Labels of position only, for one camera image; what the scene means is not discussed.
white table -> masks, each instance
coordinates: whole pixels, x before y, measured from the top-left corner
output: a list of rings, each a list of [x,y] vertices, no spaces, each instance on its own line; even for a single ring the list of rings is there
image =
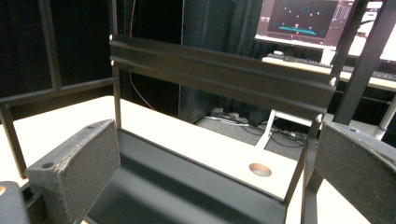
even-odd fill
[[[39,160],[84,126],[103,119],[113,119],[113,103],[113,97],[102,97],[15,121],[27,165]],[[296,161],[126,101],[121,101],[121,113],[123,129],[276,197],[284,197]],[[0,181],[12,180],[22,185],[25,181],[19,178],[3,127],[0,127],[0,155]],[[253,162],[268,166],[272,175],[261,177],[251,173],[248,166]],[[301,187],[302,181],[291,201],[287,223],[299,223]],[[318,199],[319,223],[340,223],[345,217],[350,217],[350,223],[367,223],[327,182],[322,184]],[[339,213],[339,216],[334,216],[334,212]]]
[[[304,63],[285,62],[283,60],[269,58],[269,57],[262,58],[262,61],[264,63],[272,63],[272,64],[277,64],[277,65],[291,67],[291,68],[305,70],[305,71],[313,71],[313,72],[319,73],[320,75],[325,75],[325,76],[328,76],[331,72],[330,68],[318,67],[318,66],[304,64]],[[350,73],[341,72],[341,76],[340,76],[341,81],[348,82],[350,77],[351,77]],[[380,78],[376,78],[376,77],[370,78],[370,82],[369,82],[368,86],[377,88],[380,90],[385,90],[385,91],[396,91],[396,82],[384,80],[384,79],[380,79]],[[389,106],[389,109],[388,109],[386,115],[384,116],[381,123],[377,127],[368,125],[368,124],[363,124],[363,123],[357,122],[355,120],[351,121],[351,123],[349,125],[353,128],[364,131],[365,133],[370,134],[371,136],[381,140],[395,113],[396,113],[396,96],[393,98],[393,101],[390,103],[390,106]],[[282,118],[282,119],[287,119],[287,120],[290,120],[293,122],[297,122],[297,123],[303,124],[305,126],[310,126],[309,120],[297,118],[297,117],[288,115],[288,114],[280,112],[280,111],[272,110],[270,118],[268,120],[267,127],[265,129],[265,133],[262,136],[262,139],[256,145],[258,148],[265,148],[265,146],[267,145],[269,138],[270,138],[270,130],[271,130],[274,118],[276,118],[276,117]],[[323,120],[331,121],[332,115],[327,114]]]

dark wall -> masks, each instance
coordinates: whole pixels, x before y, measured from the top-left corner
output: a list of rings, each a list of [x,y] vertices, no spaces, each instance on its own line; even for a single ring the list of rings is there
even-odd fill
[[[62,83],[111,77],[108,1],[50,3]]]
[[[226,52],[234,5],[230,0],[185,0],[183,46]],[[178,117],[195,122],[216,106],[218,98],[182,86]]]
[[[111,77],[107,0],[50,1],[63,85]],[[0,1],[0,97],[51,88],[37,1]]]
[[[0,1],[0,97],[50,88],[37,1]]]
[[[181,44],[182,0],[121,0],[118,1],[118,5],[120,34]],[[133,9],[134,19],[131,25]],[[120,74],[120,78],[123,99],[149,107],[143,97],[155,110],[168,115],[177,115],[179,97],[177,84],[125,71]]]

keyboard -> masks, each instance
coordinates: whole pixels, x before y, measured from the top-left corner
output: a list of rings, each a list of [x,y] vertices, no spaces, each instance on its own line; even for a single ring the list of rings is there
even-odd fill
[[[278,54],[267,54],[267,57],[269,58],[274,58],[274,59],[279,59],[285,62],[290,62],[290,63],[304,63],[304,64],[309,64],[309,65],[314,65],[318,67],[324,67],[324,68],[332,68],[331,65],[326,64],[326,63],[318,63],[316,61],[312,60],[307,60],[307,59],[301,59],[301,58],[294,58],[290,56],[284,56],[284,55],[278,55]],[[352,66],[343,66],[343,72],[348,72],[348,73],[353,73],[354,67]],[[396,81],[396,75],[391,74],[391,73],[383,73],[383,72],[377,72],[374,71],[372,74],[372,77],[380,78],[380,79],[385,79],[389,81]]]

computer monitor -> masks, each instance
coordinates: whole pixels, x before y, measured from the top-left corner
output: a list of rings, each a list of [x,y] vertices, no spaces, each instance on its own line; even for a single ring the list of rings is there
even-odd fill
[[[352,43],[352,46],[349,50],[350,56],[360,56],[361,51],[366,44],[366,38],[370,34],[374,21],[376,19],[376,15],[378,10],[381,8],[382,2],[370,2],[367,6],[366,12],[364,13],[363,19],[361,20],[361,27],[358,30],[357,35]],[[392,25],[392,33],[388,39],[387,45],[384,47],[384,50],[381,54],[381,60],[383,62],[389,61],[396,63],[396,24]]]
[[[263,0],[256,39],[315,49],[336,49],[352,0]]]

hole in desk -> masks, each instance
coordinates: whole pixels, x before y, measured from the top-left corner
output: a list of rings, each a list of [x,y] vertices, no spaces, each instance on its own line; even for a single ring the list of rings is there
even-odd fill
[[[270,168],[268,168],[267,166],[260,164],[260,163],[251,163],[248,168],[255,175],[267,177],[272,174],[272,171]]]
[[[0,185],[0,196],[6,192],[6,187]]]
[[[44,163],[44,164],[41,166],[41,168],[43,168],[43,169],[48,169],[48,168],[50,168],[51,166],[53,166],[53,162],[47,162],[47,163]]]

